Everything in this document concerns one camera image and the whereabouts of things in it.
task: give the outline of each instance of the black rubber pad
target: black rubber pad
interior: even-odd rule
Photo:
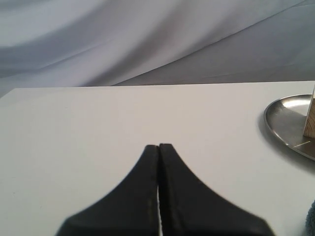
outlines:
[[[159,151],[158,192],[164,236],[274,235],[263,219],[209,189],[172,145],[161,144]]]
[[[158,236],[157,169],[158,147],[146,146],[127,177],[99,202],[68,218],[57,236]]]

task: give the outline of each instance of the white tabletop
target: white tabletop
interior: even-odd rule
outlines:
[[[209,187],[301,236],[315,162],[270,140],[266,106],[314,82],[15,89],[0,99],[0,235],[50,236],[172,143]]]

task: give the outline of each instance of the wooden block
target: wooden block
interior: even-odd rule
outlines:
[[[304,133],[305,137],[315,138],[315,89],[313,91],[313,95],[311,98],[311,103],[309,107],[309,112],[306,116],[306,122],[304,126]]]

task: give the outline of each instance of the silver dish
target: silver dish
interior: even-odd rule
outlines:
[[[274,101],[266,108],[264,121],[287,147],[315,160],[315,139],[303,136],[311,97],[311,94],[303,94]]]

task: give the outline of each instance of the round metal plate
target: round metal plate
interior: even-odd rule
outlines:
[[[303,94],[274,101],[266,108],[264,121],[287,147],[315,160],[315,139],[303,136],[311,97],[311,94]]]

